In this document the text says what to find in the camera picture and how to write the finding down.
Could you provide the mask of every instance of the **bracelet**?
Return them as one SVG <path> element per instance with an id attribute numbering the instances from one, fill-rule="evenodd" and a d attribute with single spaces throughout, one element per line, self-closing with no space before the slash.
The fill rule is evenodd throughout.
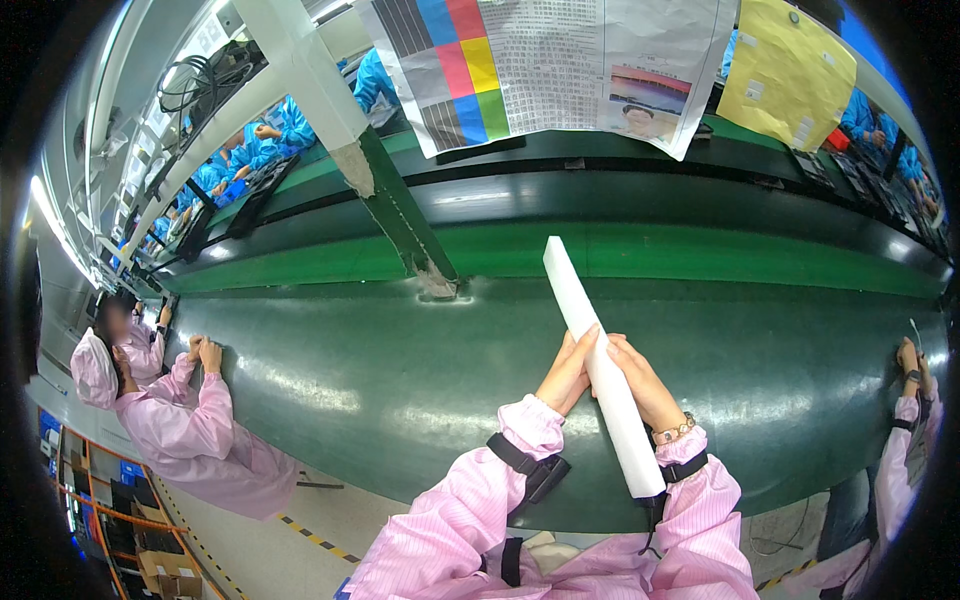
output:
<path id="1" fill-rule="evenodd" d="M 656 445 L 670 444 L 671 442 L 676 442 L 677 440 L 685 436 L 687 433 L 689 433 L 693 429 L 693 427 L 696 426 L 697 421 L 693 418 L 692 414 L 686 411 L 684 411 L 684 415 L 686 415 L 686 422 L 683 422 L 677 425 L 676 427 L 671 427 L 666 431 L 654 433 L 653 434 L 654 444 Z"/>

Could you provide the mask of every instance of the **green square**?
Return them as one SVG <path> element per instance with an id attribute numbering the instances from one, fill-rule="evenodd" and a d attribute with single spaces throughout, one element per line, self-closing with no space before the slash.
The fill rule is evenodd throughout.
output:
<path id="1" fill-rule="evenodd" d="M 503 94 L 499 89 L 491 89 L 477 94 L 477 104 L 483 115 L 483 125 L 487 130 L 487 139 L 495 140 L 510 135 L 507 123 L 507 110 L 503 107 Z"/>

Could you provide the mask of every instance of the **yellow square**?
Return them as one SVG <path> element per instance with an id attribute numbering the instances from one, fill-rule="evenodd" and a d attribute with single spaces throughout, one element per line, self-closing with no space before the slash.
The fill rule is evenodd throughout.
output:
<path id="1" fill-rule="evenodd" d="M 476 93 L 499 89 L 500 80 L 496 77 L 496 66 L 493 64 L 493 54 L 490 43 L 485 37 L 463 39 L 460 46 L 464 49 L 464 59 L 467 69 L 473 80 L 473 91 Z"/>

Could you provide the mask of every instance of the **hand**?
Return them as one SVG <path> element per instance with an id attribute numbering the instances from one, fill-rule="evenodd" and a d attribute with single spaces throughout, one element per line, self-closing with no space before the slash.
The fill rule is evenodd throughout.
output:
<path id="1" fill-rule="evenodd" d="M 257 125 L 256 129 L 253 130 L 253 135 L 256 135 L 257 139 L 270 139 L 281 137 L 282 133 L 269 125 Z"/>
<path id="2" fill-rule="evenodd" d="M 684 411 L 657 377 L 650 363 L 623 336 L 611 334 L 607 354 L 627 376 L 640 417 L 659 433 L 686 422 Z"/>
<path id="3" fill-rule="evenodd" d="M 883 149 L 883 146 L 887 143 L 887 134 L 881 130 L 876 130 L 875 132 L 870 133 L 870 141 L 873 142 L 874 146 L 877 146 L 879 149 Z"/>
<path id="4" fill-rule="evenodd" d="M 930 396 L 933 392 L 933 375 L 930 374 L 930 367 L 926 364 L 926 352 L 917 353 L 917 365 L 920 367 L 920 384 L 924 390 L 924 396 Z"/>
<path id="5" fill-rule="evenodd" d="M 590 384 L 584 360 L 596 345 L 599 334 L 600 325 L 594 324 L 579 342 L 574 343 L 573 336 L 567 331 L 550 372 L 537 388 L 535 396 L 564 417 Z"/>
<path id="6" fill-rule="evenodd" d="M 164 327 L 170 324 L 170 320 L 174 318 L 174 311 L 170 310 L 169 306 L 164 306 L 160 309 L 160 318 L 157 319 L 156 324 L 163 325 Z"/>
<path id="7" fill-rule="evenodd" d="M 903 367 L 903 374 L 911 371 L 918 371 L 917 349 L 914 348 L 910 338 L 903 338 L 900 347 L 897 349 L 897 363 Z"/>
<path id="8" fill-rule="evenodd" d="M 237 180 L 243 179 L 244 177 L 250 174 L 250 171 L 252 171 L 252 169 L 250 168 L 250 165 L 249 164 L 244 165 L 243 167 L 240 168 L 239 171 L 237 171 L 237 174 L 233 176 L 233 180 L 237 181 Z"/>
<path id="9" fill-rule="evenodd" d="M 200 360 L 200 342 L 204 340 L 202 335 L 190 336 L 190 352 L 187 354 L 186 358 L 190 362 L 197 362 Z"/>
<path id="10" fill-rule="evenodd" d="M 220 362 L 223 360 L 224 350 L 204 336 L 200 342 L 200 360 L 204 363 L 204 371 L 220 372 Z"/>

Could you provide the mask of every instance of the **black wrist strap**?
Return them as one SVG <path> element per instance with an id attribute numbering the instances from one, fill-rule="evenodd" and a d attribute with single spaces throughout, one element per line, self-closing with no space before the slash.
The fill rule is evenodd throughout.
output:
<path id="1" fill-rule="evenodd" d="M 663 474 L 663 481 L 667 483 L 677 483 L 678 481 L 686 479 L 693 473 L 697 472 L 706 464 L 707 449 L 704 448 L 700 451 L 700 454 L 697 454 L 683 464 L 674 463 L 672 465 L 667 465 L 666 467 L 660 467 L 660 473 Z"/>
<path id="2" fill-rule="evenodd" d="M 487 440 L 487 447 L 508 467 L 527 476 L 526 502 L 537 504 L 548 492 L 557 487 L 560 480 L 570 472 L 570 464 L 558 454 L 541 461 L 511 444 L 502 433 L 494 433 Z"/>

